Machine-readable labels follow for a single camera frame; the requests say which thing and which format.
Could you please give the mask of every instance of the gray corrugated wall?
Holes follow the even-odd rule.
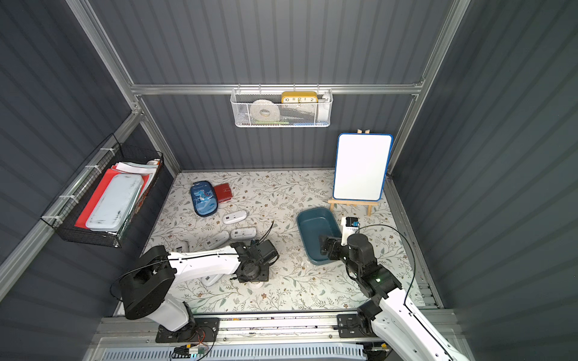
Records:
[[[130,109],[64,1],[0,1],[0,84],[3,261]],[[140,127],[127,142],[152,146]],[[122,249],[47,242],[0,303],[1,360],[82,358],[171,182],[163,171]]]
[[[126,143],[152,147],[141,127]],[[71,243],[56,235],[47,242],[0,303],[0,360],[82,359],[101,318],[116,308],[110,284],[142,252],[172,180],[164,168],[122,248]]]
[[[4,260],[129,114],[64,2],[0,1],[0,247]]]
[[[449,0],[98,0],[135,83],[414,83]]]
[[[394,170],[478,360],[578,352],[577,19],[475,1]]]
[[[147,95],[183,169],[335,166],[337,136],[356,129],[395,135],[410,95],[335,95],[328,128],[238,128],[230,96]]]
[[[449,0],[92,1],[135,83],[420,80]],[[336,95],[329,128],[243,129],[228,96],[144,96],[183,169],[335,164],[337,136],[394,136],[409,95]]]

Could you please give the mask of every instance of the blue plastic tray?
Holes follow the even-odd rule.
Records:
[[[313,208],[299,213],[297,227],[305,246],[305,252],[316,266],[334,262],[321,255],[319,236],[341,238],[341,231],[333,214],[327,208]]]

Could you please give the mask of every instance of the black cable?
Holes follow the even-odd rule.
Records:
[[[348,271],[348,270],[345,270],[345,273],[347,273],[347,276],[349,277],[350,280],[352,280],[353,282],[357,283],[357,281],[358,281],[358,280],[357,280],[357,277],[356,277],[356,278],[353,278],[353,277],[351,276],[351,274],[349,274],[349,271]]]
[[[365,333],[365,331],[363,331],[363,328],[361,328],[360,324],[351,325],[351,326],[334,326],[333,330],[351,330],[351,329],[354,329],[356,327],[359,329],[359,332],[365,337],[374,337],[375,336],[375,335]]]
[[[124,276],[128,276],[129,274],[133,273],[134,271],[142,270],[143,268],[154,266],[154,265],[157,265],[157,264],[162,263],[162,262],[169,262],[170,260],[186,260],[186,259],[202,258],[202,257],[209,257],[209,256],[227,256],[227,255],[238,256],[238,254],[236,254],[236,253],[215,253],[215,254],[210,254],[210,255],[201,255],[201,256],[193,256],[193,257],[185,257],[185,258],[164,259],[164,260],[160,260],[158,262],[149,263],[148,265],[145,265],[145,266],[142,266],[139,268],[135,268],[131,271],[128,271],[128,272],[122,274],[121,276],[119,276],[119,278],[117,278],[116,280],[112,281],[112,283],[110,284],[110,287],[109,287],[109,292],[110,292],[111,296],[113,296],[119,302],[122,302],[122,300],[120,298],[118,298],[117,296],[114,295],[114,293],[112,292],[112,288],[118,280],[122,279]]]
[[[271,229],[273,229],[273,224],[275,224],[275,221],[271,222],[271,227],[269,227],[267,232],[265,232],[265,234],[261,237],[261,239],[259,240],[259,242],[257,242],[257,244],[260,243],[261,241],[263,241],[263,238],[265,238],[269,235],[269,232],[271,232]]]
[[[201,335],[199,334],[198,329],[195,329],[195,333],[191,336],[191,338],[189,338],[186,342],[191,342],[191,340],[197,336],[197,339],[199,340],[197,342],[196,345],[192,346],[192,344],[188,344],[188,345],[183,345],[183,346],[177,346],[174,348],[173,352],[171,352],[171,354],[169,355],[169,360],[172,360],[175,358],[175,355],[180,355],[180,356],[190,356],[190,350],[189,347],[197,347],[198,345],[201,344],[202,340],[201,340]]]
[[[209,350],[207,351],[207,353],[204,354],[204,355],[203,355],[200,359],[198,359],[197,361],[201,361],[203,358],[205,358],[205,356],[207,356],[207,355],[209,354],[209,352],[211,352],[211,350],[212,350],[213,347],[215,346],[215,341],[217,341],[217,334],[216,334],[216,332],[215,332],[211,327],[208,327],[208,326],[200,326],[200,327],[206,327],[206,328],[208,328],[209,330],[211,330],[211,331],[213,332],[213,344],[211,345],[211,348],[209,348]]]
[[[395,228],[392,227],[390,225],[387,224],[370,224],[368,226],[363,226],[363,227],[359,227],[355,232],[359,233],[360,229],[363,228],[367,228],[367,227],[375,227],[375,226],[385,226],[385,227],[389,227],[391,229],[393,229],[394,231],[396,231],[397,233],[399,233],[399,235],[406,241],[407,245],[409,246],[409,250],[412,252],[412,258],[413,258],[413,277],[412,277],[412,281],[409,283],[409,287],[407,288],[407,292],[405,293],[405,297],[403,298],[403,305],[405,306],[405,302],[407,300],[407,296],[409,295],[409,290],[412,288],[413,285],[413,281],[416,279],[416,255],[413,253],[413,249],[412,246],[409,244],[409,241],[407,240],[407,238],[401,234],[401,232]]]

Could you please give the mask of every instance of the yellow clock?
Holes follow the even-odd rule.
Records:
[[[317,93],[314,91],[285,91],[281,94],[281,103],[317,103]]]

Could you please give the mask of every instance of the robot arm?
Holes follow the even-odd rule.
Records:
[[[125,317],[148,317],[171,332],[194,325],[186,304],[168,294],[171,285],[214,274],[235,274],[239,282],[267,281],[275,257],[279,254],[269,240],[186,253],[152,247],[120,280]]]
[[[354,233],[342,246],[340,239],[322,237],[321,254],[340,259],[370,301],[358,308],[360,328],[392,346],[405,361],[467,361],[406,297],[395,276],[377,263],[373,246],[365,235]]]

